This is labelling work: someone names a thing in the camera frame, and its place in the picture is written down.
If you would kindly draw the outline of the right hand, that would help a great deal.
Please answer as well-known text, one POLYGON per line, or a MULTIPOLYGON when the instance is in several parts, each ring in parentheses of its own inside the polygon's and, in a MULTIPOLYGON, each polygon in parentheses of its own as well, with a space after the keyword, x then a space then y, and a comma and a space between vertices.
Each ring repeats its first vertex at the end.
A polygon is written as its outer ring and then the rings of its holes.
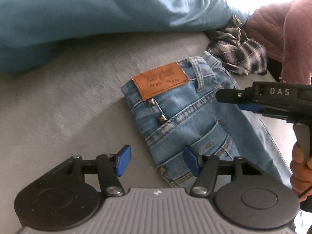
POLYGON ((312 171, 311 158, 307 161, 307 163, 304 163, 304 155, 297 142, 293 146, 290 169, 293 173, 290 178, 290 184, 293 191, 297 196, 299 196, 311 187, 312 171))

